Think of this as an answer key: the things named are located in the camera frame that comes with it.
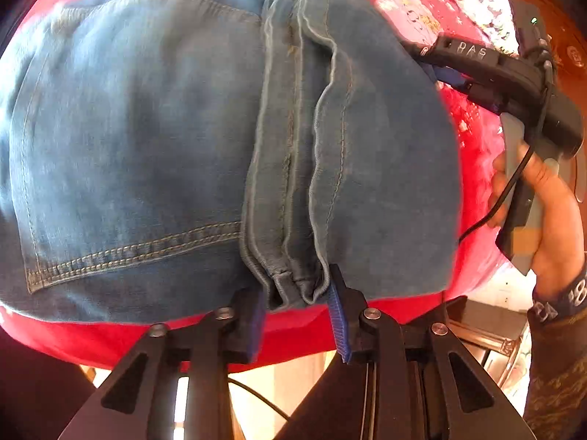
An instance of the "folded denim garment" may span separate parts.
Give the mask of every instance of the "folded denim garment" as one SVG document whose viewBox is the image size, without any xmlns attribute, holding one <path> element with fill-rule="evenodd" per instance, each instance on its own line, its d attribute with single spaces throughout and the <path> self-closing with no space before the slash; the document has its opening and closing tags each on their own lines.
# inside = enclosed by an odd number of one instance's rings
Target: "folded denim garment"
<svg viewBox="0 0 587 440">
<path fill-rule="evenodd" d="M 368 298 L 447 285 L 456 140 L 368 0 L 265 0 L 265 76 L 241 251 L 273 308 L 315 303 L 329 263 Z"/>
<path fill-rule="evenodd" d="M 328 263 L 371 298 L 448 283 L 454 132 L 367 0 L 80 0 L 0 74 L 13 310 L 152 323 L 259 281 L 284 309 Z"/>
</svg>

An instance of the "jeans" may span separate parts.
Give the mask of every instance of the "jeans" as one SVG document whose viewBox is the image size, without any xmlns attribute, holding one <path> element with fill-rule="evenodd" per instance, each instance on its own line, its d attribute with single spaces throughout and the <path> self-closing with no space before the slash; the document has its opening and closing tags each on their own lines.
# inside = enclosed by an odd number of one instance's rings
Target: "jeans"
<svg viewBox="0 0 587 440">
<path fill-rule="evenodd" d="M 368 0 L 80 0 L 0 60 L 0 302 L 152 323 L 441 290 L 455 135 Z"/>
</svg>

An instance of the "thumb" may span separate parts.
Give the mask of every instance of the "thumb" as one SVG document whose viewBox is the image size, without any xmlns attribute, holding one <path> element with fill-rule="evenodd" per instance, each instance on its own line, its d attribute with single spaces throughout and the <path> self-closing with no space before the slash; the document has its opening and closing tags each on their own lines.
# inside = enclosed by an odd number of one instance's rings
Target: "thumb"
<svg viewBox="0 0 587 440">
<path fill-rule="evenodd" d="M 518 159 L 521 161 L 528 151 L 528 145 L 520 142 Z M 540 197 L 545 209 L 560 204 L 561 200 L 572 195 L 568 185 L 546 165 L 540 157 L 532 154 L 522 176 Z"/>
</svg>

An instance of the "red fabric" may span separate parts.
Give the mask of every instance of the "red fabric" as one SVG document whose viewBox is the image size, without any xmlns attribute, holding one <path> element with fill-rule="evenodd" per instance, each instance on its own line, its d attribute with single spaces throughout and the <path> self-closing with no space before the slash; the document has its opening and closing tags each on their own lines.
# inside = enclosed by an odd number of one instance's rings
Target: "red fabric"
<svg viewBox="0 0 587 440">
<path fill-rule="evenodd" d="M 26 18 L 49 11 L 64 0 L 38 0 Z M 431 43 L 438 32 L 454 33 L 488 43 L 488 37 L 450 0 L 373 0 L 406 37 Z M 459 140 L 463 176 L 462 222 L 459 233 L 485 215 L 491 193 L 492 160 L 503 150 L 499 119 L 444 87 L 441 95 L 452 115 Z M 495 230 L 482 227 L 458 249 L 447 298 L 466 293 L 488 280 L 505 259 L 495 247 Z M 406 323 L 440 303 L 439 294 L 371 303 Z M 109 323 L 47 323 L 7 312 L 0 307 L 2 327 L 13 338 L 46 354 L 78 364 L 111 369 L 145 332 L 147 326 Z M 201 316 L 169 322 L 178 328 Z M 235 369 L 251 369 L 303 355 L 334 349 L 328 313 L 324 306 L 271 314 L 258 362 Z"/>
</svg>

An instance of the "screw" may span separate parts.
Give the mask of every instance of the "screw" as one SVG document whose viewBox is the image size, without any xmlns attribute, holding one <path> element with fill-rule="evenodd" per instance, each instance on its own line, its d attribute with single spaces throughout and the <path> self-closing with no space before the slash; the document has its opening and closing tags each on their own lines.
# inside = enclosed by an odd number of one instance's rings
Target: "screw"
<svg viewBox="0 0 587 440">
<path fill-rule="evenodd" d="M 381 311 L 379 309 L 375 309 L 374 307 L 368 307 L 365 311 L 363 311 L 363 316 L 365 316 L 367 319 L 375 321 L 381 317 Z"/>
<path fill-rule="evenodd" d="M 432 332 L 437 336 L 445 336 L 448 334 L 448 327 L 443 323 L 434 323 L 432 325 Z"/>
<path fill-rule="evenodd" d="M 149 336 L 151 337 L 163 337 L 167 334 L 167 326 L 165 324 L 155 324 L 149 329 Z"/>
<path fill-rule="evenodd" d="M 234 309 L 231 307 L 221 307 L 216 310 L 216 319 L 218 321 L 232 319 L 233 317 L 234 317 Z"/>
</svg>

